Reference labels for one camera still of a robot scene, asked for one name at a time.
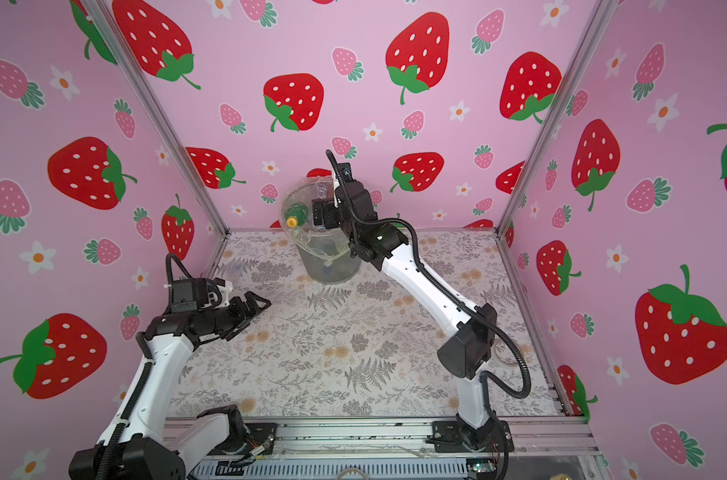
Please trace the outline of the green Sprite bottle yellow cap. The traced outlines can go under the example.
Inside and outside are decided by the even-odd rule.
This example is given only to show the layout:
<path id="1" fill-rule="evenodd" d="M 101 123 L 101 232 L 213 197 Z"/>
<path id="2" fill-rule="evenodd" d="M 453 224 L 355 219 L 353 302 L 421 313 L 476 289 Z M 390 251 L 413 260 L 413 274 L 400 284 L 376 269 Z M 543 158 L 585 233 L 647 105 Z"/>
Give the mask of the green Sprite bottle yellow cap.
<path id="1" fill-rule="evenodd" d="M 284 223 L 289 229 L 305 226 L 309 216 L 309 209 L 303 202 L 295 202 L 289 205 L 283 214 Z"/>

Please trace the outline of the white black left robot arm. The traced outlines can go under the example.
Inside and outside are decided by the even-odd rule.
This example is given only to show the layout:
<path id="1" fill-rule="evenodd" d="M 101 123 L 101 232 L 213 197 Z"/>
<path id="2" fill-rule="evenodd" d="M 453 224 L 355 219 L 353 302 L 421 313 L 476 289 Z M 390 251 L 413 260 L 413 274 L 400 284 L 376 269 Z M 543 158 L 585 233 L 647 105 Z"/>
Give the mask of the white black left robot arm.
<path id="1" fill-rule="evenodd" d="M 95 446 L 76 452 L 72 479 L 185 479 L 213 450 L 253 460 L 265 448 L 250 435 L 235 405 L 206 410 L 175 440 L 163 440 L 167 410 L 183 367 L 204 344 L 233 340 L 271 306 L 249 291 L 215 308 L 169 313 L 136 336 L 142 352 L 127 398 Z"/>

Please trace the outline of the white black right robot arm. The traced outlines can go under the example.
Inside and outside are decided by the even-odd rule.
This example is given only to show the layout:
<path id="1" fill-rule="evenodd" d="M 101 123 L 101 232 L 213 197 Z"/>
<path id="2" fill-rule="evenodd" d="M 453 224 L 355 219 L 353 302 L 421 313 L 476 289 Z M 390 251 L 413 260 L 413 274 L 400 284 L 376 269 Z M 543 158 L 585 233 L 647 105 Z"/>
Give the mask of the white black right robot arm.
<path id="1" fill-rule="evenodd" d="M 419 257 L 415 230 L 400 219 L 379 219 L 369 192 L 353 181 L 349 196 L 343 188 L 326 188 L 310 204 L 309 220 L 339 229 L 352 254 L 401 284 L 431 314 L 447 336 L 437 351 L 439 362 L 457 380 L 459 421 L 473 431 L 491 429 L 487 392 L 479 372 L 491 358 L 497 314 L 478 306 L 452 288 Z"/>

